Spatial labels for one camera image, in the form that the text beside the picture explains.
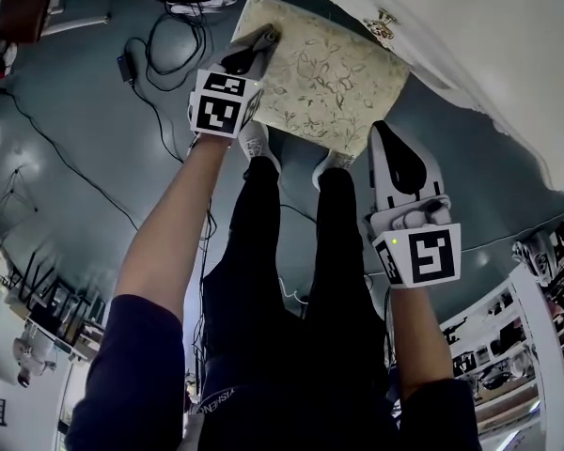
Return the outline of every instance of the electrical wire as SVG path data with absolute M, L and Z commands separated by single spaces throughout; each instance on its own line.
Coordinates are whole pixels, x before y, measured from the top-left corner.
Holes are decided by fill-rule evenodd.
M 497 239 L 493 239 L 492 241 L 484 242 L 481 245 L 475 245 L 474 247 L 468 247 L 467 249 L 462 249 L 462 253 L 477 251 L 478 249 L 482 249 L 484 247 L 495 244 L 497 242 L 506 241 L 508 239 L 513 239 L 515 237 L 520 236 L 521 234 L 525 234 L 526 232 L 530 232 L 531 230 L 535 230 L 537 227 L 545 226 L 546 224 L 549 224 L 550 222 L 554 221 L 555 219 L 559 219 L 559 218 L 563 218 L 563 217 L 564 217 L 564 212 L 559 213 L 558 215 L 555 215 L 554 217 L 550 217 L 549 219 L 546 219 L 539 224 L 532 225 L 531 227 L 527 227 L 526 229 L 523 229 L 523 230 L 519 230 L 515 234 L 510 234 L 509 236 L 504 236 L 504 237 L 500 237 L 500 238 L 497 238 Z
M 161 142 L 163 143 L 163 147 L 165 147 L 165 150 L 167 151 L 167 153 L 173 157 L 176 161 L 178 161 L 179 163 L 184 163 L 184 161 L 177 155 L 175 155 L 167 146 L 167 144 L 165 143 L 165 138 L 163 135 L 163 122 L 161 121 L 161 116 L 159 115 L 159 111 L 157 110 L 157 107 L 154 103 L 152 103 L 151 101 L 149 101 L 146 97 L 144 97 L 143 95 L 141 95 L 138 92 L 137 89 L 137 82 L 135 80 L 132 81 L 131 83 L 131 87 L 132 87 L 132 91 L 133 93 L 138 97 L 138 99 L 140 99 L 142 102 L 144 102 L 146 105 L 148 105 L 152 111 L 154 112 L 154 115 L 157 117 L 157 122 L 159 123 L 159 134 L 161 135 Z
M 366 275 L 367 277 L 376 277 L 377 275 L 386 275 L 386 271 L 368 272 L 364 275 Z
M 188 15 L 172 13 L 168 5 L 165 4 L 165 13 L 163 13 L 154 23 L 154 25 L 149 31 L 149 37 L 147 40 L 141 39 L 139 37 L 131 37 L 125 43 L 126 52 L 129 51 L 130 45 L 133 42 L 138 42 L 144 47 L 144 57 L 146 58 L 147 61 L 145 72 L 144 72 L 145 77 L 152 86 L 154 86 L 155 88 L 157 88 L 162 92 L 172 92 L 183 86 L 187 82 L 190 75 L 192 75 L 198 69 L 200 64 L 204 61 L 209 46 L 207 43 L 208 32 L 206 29 L 206 21 L 202 11 L 202 7 L 199 7 L 198 9 L 199 9 L 199 13 L 195 14 L 194 17 L 191 17 Z M 164 69 L 154 62 L 153 42 L 159 26 L 163 22 L 168 20 L 181 22 L 187 25 L 192 32 L 192 37 L 195 41 L 195 46 L 193 51 L 188 56 L 186 56 L 183 62 L 181 62 L 175 67 Z M 211 37 L 211 49 L 212 49 L 213 43 L 212 43 L 212 33 L 210 29 L 209 29 L 209 35 Z M 165 77 L 165 76 L 176 74 L 184 69 L 186 69 L 186 72 L 183 74 L 183 77 L 173 86 L 163 86 L 158 82 L 156 82 L 154 79 L 154 75 Z
M 201 258 L 200 263 L 200 278 L 198 281 L 198 294 L 199 294 L 199 316 L 198 321 L 196 322 L 194 332 L 193 332 L 193 354 L 195 356 L 196 362 L 200 365 L 200 369 L 196 369 L 196 375 L 200 376 L 203 373 L 205 362 L 206 362 L 206 355 L 205 355 L 205 338 L 203 336 L 203 328 L 205 323 L 205 313 L 203 310 L 203 294 L 204 294 L 204 281 L 205 281 L 205 270 L 207 267 L 207 254 L 209 253 L 209 243 L 215 231 L 212 229 L 212 225 L 215 220 L 212 218 L 211 212 L 212 203 L 210 201 L 209 207 L 207 210 L 207 222 L 205 224 L 204 230 L 204 237 L 202 240 L 204 241 L 204 246 L 202 247 L 203 255 Z
M 307 220 L 311 221 L 313 224 L 317 224 L 316 220 L 311 217 L 310 215 L 305 214 L 304 212 L 301 212 L 300 210 L 294 208 L 293 206 L 290 206 L 289 204 L 280 204 L 280 209 L 290 209 L 290 210 L 294 210 L 296 213 L 302 215 L 303 217 L 305 217 Z
M 282 279 L 282 277 L 280 277 L 278 275 L 278 281 L 280 282 L 280 288 L 282 289 L 282 293 L 284 294 L 285 297 L 287 298 L 294 298 L 297 303 L 300 303 L 302 305 L 307 305 L 308 303 L 305 303 L 303 301 L 301 301 L 298 297 L 297 297 L 297 291 L 295 290 L 292 294 L 287 294 L 286 292 L 286 286 L 284 286 L 284 280 Z
M 368 292 L 370 292 L 374 289 L 374 279 L 372 279 L 371 276 L 367 274 L 364 274 L 364 279 L 369 279 L 369 284 L 366 284 L 366 286 L 368 286 Z
M 389 286 L 386 290 L 386 295 L 384 296 L 384 340 L 386 341 L 386 352 L 388 359 L 388 367 L 390 367 L 397 362 L 395 357 L 395 351 L 393 350 L 393 339 L 391 334 L 388 332 L 388 321 L 389 321 L 389 303 L 391 298 L 391 287 Z
M 122 209 L 113 200 L 113 198 L 107 192 L 105 192 L 98 184 L 96 184 L 91 179 L 87 178 L 82 172 L 80 172 L 79 170 L 77 170 L 75 167 L 73 167 L 71 164 L 69 164 L 67 162 L 67 160 L 63 157 L 60 150 L 58 149 L 58 144 L 52 138 L 50 138 L 48 135 L 46 135 L 44 132 L 42 132 L 39 129 L 39 125 L 37 125 L 37 123 L 35 122 L 35 119 L 33 117 L 31 117 L 30 115 L 28 115 L 26 112 L 24 112 L 21 109 L 21 107 L 19 106 L 18 99 L 15 95 L 11 94 L 10 92 L 5 90 L 4 88 L 0 88 L 0 95 L 10 97 L 12 99 L 13 103 L 15 104 L 15 108 L 17 109 L 19 114 L 21 114 L 23 117 L 25 117 L 27 120 L 29 120 L 29 123 L 31 124 L 31 127 L 34 129 L 34 131 L 36 131 L 39 135 L 41 135 L 41 137 L 43 137 L 44 140 L 46 140 L 46 142 L 48 142 L 53 147 L 53 149 L 55 150 L 56 154 L 58 155 L 60 160 L 63 162 L 63 164 L 66 165 L 69 168 L 69 170 L 71 170 L 80 179 L 84 180 L 87 184 L 89 184 L 91 187 L 93 187 L 98 192 L 100 192 L 102 194 L 102 196 L 113 205 L 113 207 L 115 207 L 119 212 L 121 212 L 123 215 L 125 215 L 125 217 L 128 219 L 128 221 L 130 221 L 130 223 L 132 224 L 133 228 L 135 230 L 138 230 L 138 227 L 136 226 L 135 222 L 133 221 L 132 217 L 130 216 L 130 214 L 128 212 L 126 212 L 124 209 Z

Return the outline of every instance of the navy blue sleeve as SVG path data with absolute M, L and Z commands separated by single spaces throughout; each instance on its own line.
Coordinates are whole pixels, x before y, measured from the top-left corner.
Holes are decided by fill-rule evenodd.
M 478 451 L 477 417 L 467 382 L 431 382 L 413 393 L 401 412 L 402 449 Z
M 184 351 L 180 321 L 146 299 L 116 297 L 75 407 L 69 451 L 175 450 L 181 442 Z

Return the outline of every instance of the gray floor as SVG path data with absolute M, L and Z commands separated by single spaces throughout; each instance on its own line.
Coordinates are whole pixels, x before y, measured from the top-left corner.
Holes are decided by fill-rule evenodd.
M 287 0 L 326 18 L 356 29 L 359 23 L 325 0 Z M 96 16 L 111 12 L 108 25 L 100 25 L 42 39 L 23 47 L 8 86 L 41 128 L 66 150 L 77 167 L 99 183 L 139 224 L 148 215 L 179 165 L 163 149 L 152 111 L 121 83 L 116 59 L 128 37 L 146 37 L 163 7 L 153 0 L 66 0 L 62 18 Z M 243 3 L 210 19 L 215 46 L 229 42 Z M 175 65 L 184 56 L 188 30 L 179 23 L 162 28 L 156 58 Z M 188 92 L 183 88 L 163 94 L 143 85 L 167 118 L 166 140 L 173 138 L 185 153 L 191 135 L 185 118 Z M 410 78 L 387 120 L 409 128 L 441 165 L 446 192 L 453 202 L 454 220 L 462 223 L 464 248 L 535 226 L 564 211 L 564 192 L 543 187 L 533 158 L 509 137 L 496 132 L 480 114 L 446 103 L 415 78 Z M 324 153 L 322 148 L 274 132 L 274 144 L 284 166 L 282 198 L 315 215 L 317 192 L 311 172 Z M 12 106 L 0 97 L 0 194 L 8 175 L 23 165 L 39 212 L 13 230 L 5 247 L 23 267 L 31 253 L 56 262 L 60 273 L 75 286 L 98 287 L 108 295 L 133 237 L 130 223 L 95 190 L 72 174 Z M 213 198 L 219 231 L 213 238 L 209 265 L 222 255 L 227 225 L 242 187 L 247 162 L 237 146 L 227 155 Z M 368 186 L 368 159 L 352 168 L 358 214 L 366 215 L 373 203 Z M 12 207 L 0 216 L 8 229 L 23 215 Z M 431 291 L 440 319 L 462 310 L 499 284 L 514 267 L 511 240 L 462 255 L 462 280 Z M 381 265 L 365 242 L 368 272 Z M 278 270 L 287 290 L 308 292 L 315 257 L 315 227 L 307 219 L 283 210 Z M 384 276 L 374 278 L 377 303 L 384 294 Z M 196 280 L 189 298 L 189 318 L 196 315 Z M 351 290 L 347 289 L 347 299 Z M 289 306 L 296 306 L 293 299 Z

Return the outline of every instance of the floral patterned fabric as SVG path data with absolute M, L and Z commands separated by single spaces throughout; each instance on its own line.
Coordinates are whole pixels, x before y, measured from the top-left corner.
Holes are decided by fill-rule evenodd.
M 266 23 L 282 33 L 255 120 L 357 157 L 371 124 L 399 96 L 409 70 L 395 55 L 278 0 L 248 0 L 233 39 Z

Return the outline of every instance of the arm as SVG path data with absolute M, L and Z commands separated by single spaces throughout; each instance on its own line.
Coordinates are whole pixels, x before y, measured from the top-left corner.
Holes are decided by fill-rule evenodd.
M 391 290 L 401 400 L 429 382 L 453 379 L 449 345 L 424 288 Z
M 477 417 L 424 288 L 391 290 L 404 449 L 478 451 Z
M 182 320 L 184 296 L 229 140 L 202 135 L 142 224 L 121 268 L 117 295 L 140 296 Z
M 173 450 L 184 403 L 182 310 L 227 139 L 201 137 L 133 239 L 69 451 Z

